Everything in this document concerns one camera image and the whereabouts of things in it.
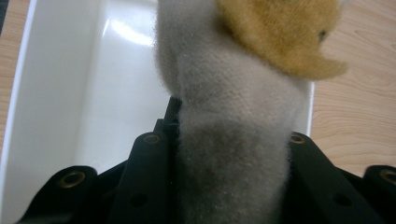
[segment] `fuzzy fur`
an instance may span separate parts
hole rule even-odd
[[[217,0],[235,39],[291,76],[319,80],[345,73],[319,51],[340,16],[339,0]]]
[[[277,223],[308,81],[238,44],[215,0],[159,1],[156,48],[164,85],[183,102],[178,222]]]

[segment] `white plastic bin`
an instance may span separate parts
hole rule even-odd
[[[156,0],[31,0],[9,107],[1,223],[56,172],[128,158],[169,99],[153,57]],[[312,94],[296,131],[310,129]]]

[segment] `yellow fluffy fabric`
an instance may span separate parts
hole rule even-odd
[[[339,0],[217,0],[217,4],[233,37],[284,73],[319,80],[347,70],[319,50],[338,21]]]

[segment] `black bracket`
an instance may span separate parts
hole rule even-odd
[[[175,223],[177,113],[171,98],[154,131],[135,139],[127,161],[97,175],[72,166],[54,175],[18,223]],[[281,223],[394,223],[396,168],[372,166],[363,178],[332,165],[307,136],[290,139],[291,180]]]

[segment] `wooden table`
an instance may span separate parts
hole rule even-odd
[[[29,0],[10,0],[0,37],[0,148]],[[361,175],[396,166],[396,1],[350,1],[325,52],[349,63],[316,88],[312,138],[332,162]]]

